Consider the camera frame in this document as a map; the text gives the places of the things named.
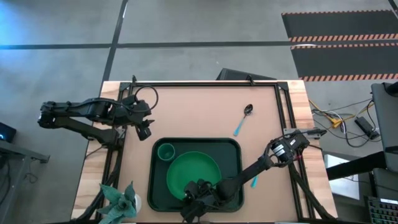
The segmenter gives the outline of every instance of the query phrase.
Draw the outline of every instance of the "dark green tray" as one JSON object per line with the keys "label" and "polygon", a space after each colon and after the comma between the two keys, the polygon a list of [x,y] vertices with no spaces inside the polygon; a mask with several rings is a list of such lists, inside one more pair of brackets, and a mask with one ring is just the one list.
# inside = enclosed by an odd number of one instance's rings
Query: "dark green tray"
{"label": "dark green tray", "polygon": [[[236,176],[242,172],[241,147],[230,138],[162,138],[155,142],[152,148],[150,160],[150,174],[148,184],[148,204],[158,212],[179,212],[182,209],[182,201],[175,198],[167,188],[166,175],[171,165],[157,157],[157,148],[170,143],[175,148],[175,158],[179,155],[198,151],[208,154],[220,167],[222,178]],[[223,212],[235,212],[239,210],[244,201],[243,188],[241,188],[229,204],[223,207]]]}

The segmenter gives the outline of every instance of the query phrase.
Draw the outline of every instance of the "concrete floor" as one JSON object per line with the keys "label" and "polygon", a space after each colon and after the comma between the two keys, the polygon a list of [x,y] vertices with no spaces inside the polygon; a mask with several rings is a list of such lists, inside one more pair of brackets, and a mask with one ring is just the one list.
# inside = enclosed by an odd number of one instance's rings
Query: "concrete floor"
{"label": "concrete floor", "polygon": [[[0,45],[110,43],[121,1],[0,1]],[[388,0],[130,0],[119,43],[287,40],[281,12],[390,8]],[[48,164],[33,163],[39,181],[25,184],[8,223],[69,220],[87,141],[67,130],[42,129],[36,120],[43,101],[98,96],[108,52],[0,50],[0,121],[18,130],[16,144],[51,154]],[[130,80],[136,75],[140,80],[214,80],[223,67],[297,79],[288,47],[118,49],[109,79]],[[370,84],[375,82],[381,81],[306,83],[306,87],[310,99],[327,110],[370,98]],[[340,112],[355,113],[362,107]],[[373,109],[371,113],[376,120]],[[360,133],[352,122],[348,129]],[[354,149],[331,134],[322,138],[321,146],[351,156],[381,150],[381,144],[373,142]]]}

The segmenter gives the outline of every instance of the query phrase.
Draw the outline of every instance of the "spoon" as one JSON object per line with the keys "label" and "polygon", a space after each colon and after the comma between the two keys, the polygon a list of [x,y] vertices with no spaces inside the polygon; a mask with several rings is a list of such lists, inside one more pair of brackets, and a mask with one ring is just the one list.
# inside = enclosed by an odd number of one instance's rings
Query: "spoon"
{"label": "spoon", "polygon": [[239,131],[241,130],[241,126],[242,126],[242,124],[243,124],[243,121],[244,121],[245,117],[246,117],[247,115],[250,115],[252,110],[253,110],[253,105],[251,105],[251,104],[247,105],[247,106],[244,108],[244,111],[243,111],[244,117],[243,117],[243,119],[241,120],[241,122],[239,123],[239,126],[236,128],[236,130],[235,130],[235,132],[234,132],[234,136],[238,136]]}

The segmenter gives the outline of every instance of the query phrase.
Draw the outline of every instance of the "green cup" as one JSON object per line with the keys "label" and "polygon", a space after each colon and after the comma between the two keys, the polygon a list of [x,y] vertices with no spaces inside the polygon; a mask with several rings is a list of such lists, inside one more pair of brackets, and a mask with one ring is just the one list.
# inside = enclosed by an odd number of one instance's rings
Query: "green cup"
{"label": "green cup", "polygon": [[166,162],[172,161],[174,159],[174,155],[175,155],[174,146],[169,143],[162,144],[157,149],[157,156],[159,157],[159,159],[163,161]]}

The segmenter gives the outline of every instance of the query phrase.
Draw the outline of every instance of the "wooden table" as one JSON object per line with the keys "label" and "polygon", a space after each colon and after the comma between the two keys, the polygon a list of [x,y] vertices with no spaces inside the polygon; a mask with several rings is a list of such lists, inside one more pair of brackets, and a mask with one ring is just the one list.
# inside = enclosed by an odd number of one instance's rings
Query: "wooden table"
{"label": "wooden table", "polygon": [[[314,123],[312,119],[310,105],[308,103],[307,92],[305,91],[304,82],[301,80],[289,80],[283,82],[287,82],[289,84],[290,98],[292,101],[297,128],[313,128]],[[112,98],[116,100],[116,98],[118,97],[119,85],[120,82],[104,82],[101,91],[101,97]],[[287,114],[284,97],[282,97],[282,104],[284,106],[286,122],[289,126],[290,125],[289,116]],[[106,126],[102,126],[100,124],[94,124],[94,125],[99,128],[109,128]],[[319,145],[319,142],[311,140],[311,144]],[[99,147],[100,145],[96,141],[92,141],[89,143],[86,153],[90,153]],[[319,202],[326,208],[326,210],[334,217],[337,217],[335,203],[333,201],[333,196],[331,194],[328,177],[326,175],[325,165],[323,163],[322,152],[319,149],[308,147],[304,151],[303,158],[304,158],[308,182],[311,191],[314,193]],[[75,204],[72,211],[72,218],[76,218],[79,215],[81,215],[85,211],[86,207],[94,199],[95,195],[98,193],[100,189],[99,183],[101,182],[103,175],[105,159],[106,159],[106,149],[100,149],[98,152],[92,154],[89,158],[85,160],[80,177],[80,183],[76,194]],[[300,190],[300,199],[302,202],[303,212],[305,214],[305,217],[307,217],[308,213],[305,205],[305,197],[304,194],[301,192],[301,190]]]}

